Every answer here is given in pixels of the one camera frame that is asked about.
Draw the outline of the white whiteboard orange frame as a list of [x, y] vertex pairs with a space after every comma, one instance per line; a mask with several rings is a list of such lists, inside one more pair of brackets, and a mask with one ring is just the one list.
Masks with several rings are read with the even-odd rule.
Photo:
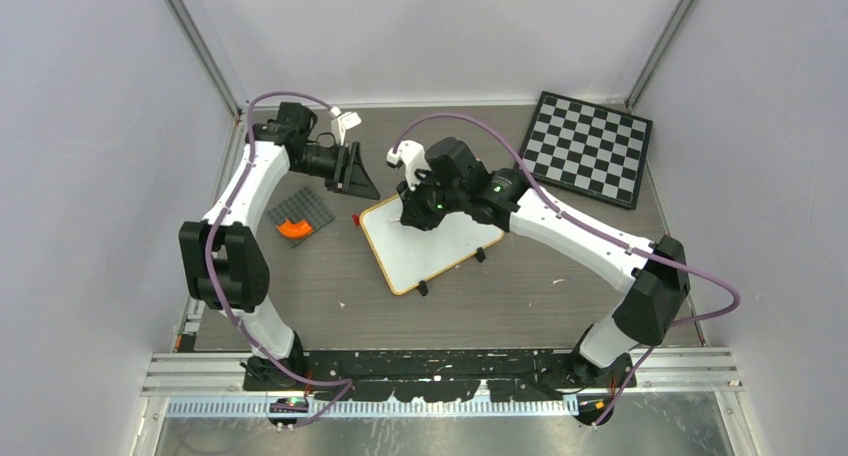
[[463, 213], [447, 215], [430, 231], [386, 224], [387, 219], [399, 219], [401, 209], [400, 199], [393, 196], [359, 214], [366, 241], [396, 296], [413, 290], [427, 294], [431, 279], [469, 258], [483, 261], [486, 250], [504, 236], [501, 229]]

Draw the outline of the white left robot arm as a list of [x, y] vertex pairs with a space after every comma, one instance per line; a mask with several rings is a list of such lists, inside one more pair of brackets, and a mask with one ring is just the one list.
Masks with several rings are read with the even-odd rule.
[[346, 138], [360, 125], [354, 111], [327, 106], [331, 142], [312, 132], [317, 114], [297, 102], [279, 104], [274, 118], [247, 119], [242, 159], [222, 195], [198, 221], [182, 224], [178, 240], [191, 298], [223, 314], [251, 346], [250, 370], [268, 369], [280, 388], [298, 388], [307, 374], [302, 343], [268, 295], [270, 269], [255, 233], [271, 194], [290, 173], [320, 178], [328, 191], [377, 200], [360, 145]]

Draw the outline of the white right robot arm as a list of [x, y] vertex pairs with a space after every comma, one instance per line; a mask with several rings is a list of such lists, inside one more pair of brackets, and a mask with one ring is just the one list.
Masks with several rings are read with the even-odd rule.
[[566, 364], [570, 381], [596, 386], [624, 353], [663, 342], [689, 292], [689, 278], [662, 264], [685, 261], [683, 245], [664, 236], [653, 242], [618, 231], [556, 200], [523, 171], [489, 171], [466, 143], [445, 138], [430, 148], [403, 141], [386, 162], [401, 168], [400, 222], [436, 229], [450, 214], [546, 244], [590, 269], [622, 293], [617, 306], [591, 325]]

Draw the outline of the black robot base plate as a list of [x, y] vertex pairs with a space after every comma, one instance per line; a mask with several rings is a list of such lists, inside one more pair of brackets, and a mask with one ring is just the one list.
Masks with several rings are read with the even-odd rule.
[[471, 400], [486, 389], [492, 401], [556, 401], [566, 394], [625, 385], [632, 358], [620, 355], [611, 367], [592, 370], [570, 351], [554, 349], [312, 351], [295, 365], [308, 378], [298, 382], [257, 356], [242, 362], [246, 391], [305, 392], [330, 401], [347, 380], [345, 401], [427, 403]]

